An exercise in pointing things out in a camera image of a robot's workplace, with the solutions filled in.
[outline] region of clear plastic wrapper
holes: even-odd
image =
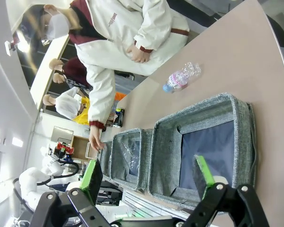
[[[122,155],[126,163],[128,164],[130,174],[137,175],[139,166],[140,143],[137,142],[133,137],[127,136],[121,137],[120,142]]]

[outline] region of small gray bin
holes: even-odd
[[[156,122],[151,142],[150,195],[193,210],[200,201],[197,191],[179,187],[183,135],[232,122],[234,151],[229,184],[232,187],[241,183],[254,184],[256,152],[252,141],[255,125],[251,105],[223,93]]]
[[[116,183],[131,190],[145,190],[148,182],[149,156],[152,130],[131,129],[114,136],[110,165],[110,177]],[[126,138],[139,144],[139,161],[137,176],[130,174],[122,150],[122,139]]]
[[[106,147],[101,150],[100,165],[105,180],[110,178],[110,162],[112,152],[112,141],[104,142]]]

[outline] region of beige tabletop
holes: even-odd
[[[202,76],[182,91],[164,93],[168,76],[188,61],[200,64]],[[270,225],[284,227],[284,61],[256,0],[221,18],[120,101],[124,125],[112,134],[153,128],[158,119],[222,92],[254,107],[260,158],[256,191]],[[214,224],[233,226],[228,215],[216,217]]]

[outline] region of hand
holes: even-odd
[[[104,148],[104,143],[100,141],[100,129],[94,125],[90,127],[89,142],[91,147],[95,150]]]
[[[134,62],[144,63],[150,60],[150,53],[145,53],[139,50],[134,44],[132,44],[126,51],[127,53],[132,53],[132,60]]]

